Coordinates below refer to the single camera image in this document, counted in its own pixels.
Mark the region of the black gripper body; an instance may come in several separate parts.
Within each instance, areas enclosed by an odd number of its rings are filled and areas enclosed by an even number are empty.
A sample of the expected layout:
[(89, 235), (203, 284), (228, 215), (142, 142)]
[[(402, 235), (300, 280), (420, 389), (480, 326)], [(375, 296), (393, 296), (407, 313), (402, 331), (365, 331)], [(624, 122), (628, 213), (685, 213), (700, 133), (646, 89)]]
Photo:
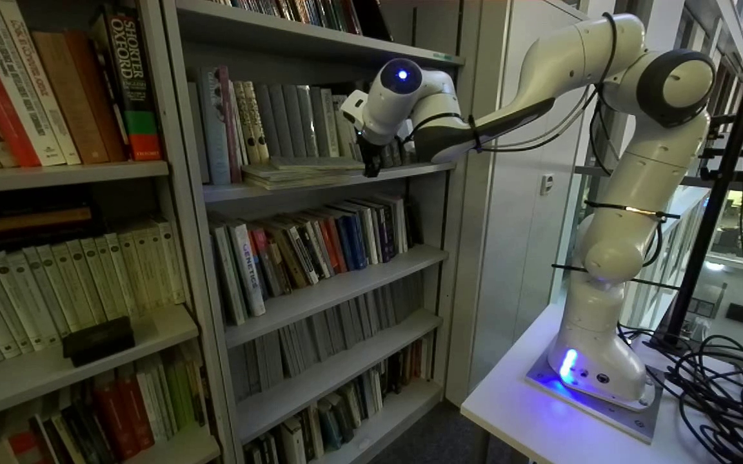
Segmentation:
[(380, 170), (384, 166), (384, 146), (381, 143), (371, 143), (366, 138), (360, 138), (360, 148), (362, 148), (362, 160), (365, 160), (365, 174), (366, 178), (378, 178)]

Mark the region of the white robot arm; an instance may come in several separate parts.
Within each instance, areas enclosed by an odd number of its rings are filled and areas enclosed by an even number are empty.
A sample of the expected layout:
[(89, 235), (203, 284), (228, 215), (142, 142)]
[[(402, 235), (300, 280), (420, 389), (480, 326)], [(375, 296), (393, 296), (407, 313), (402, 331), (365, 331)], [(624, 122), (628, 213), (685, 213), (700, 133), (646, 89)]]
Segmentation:
[(578, 269), (567, 278), (548, 362), (566, 385), (639, 410), (654, 389), (646, 362), (618, 334), (624, 284), (646, 264), (647, 238), (705, 142), (712, 76), (705, 53), (654, 50), (642, 21), (620, 13), (536, 37), (513, 101), (489, 116), (467, 119), (450, 74), (402, 55), (384, 61), (366, 89), (341, 103), (341, 113), (354, 125), (366, 174), (380, 173), (380, 152), (393, 138), (410, 138), (419, 157), (451, 164), (544, 116), (562, 92), (584, 85), (636, 116), (636, 135), (584, 223)]

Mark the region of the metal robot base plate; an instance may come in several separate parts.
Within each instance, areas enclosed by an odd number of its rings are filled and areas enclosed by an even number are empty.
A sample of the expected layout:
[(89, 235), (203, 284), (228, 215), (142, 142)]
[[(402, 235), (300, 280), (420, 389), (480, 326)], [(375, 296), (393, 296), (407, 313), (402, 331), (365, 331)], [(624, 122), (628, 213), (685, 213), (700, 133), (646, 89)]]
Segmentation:
[(567, 349), (558, 365), (549, 365), (549, 360), (540, 356), (527, 370), (527, 380), (559, 402), (567, 402), (570, 407), (578, 407), (587, 415), (593, 415), (596, 420), (651, 442), (661, 415), (664, 385), (647, 380), (646, 394), (637, 402), (618, 403), (580, 392), (580, 384), (589, 380), (592, 373), (580, 370), (578, 362), (578, 349)]

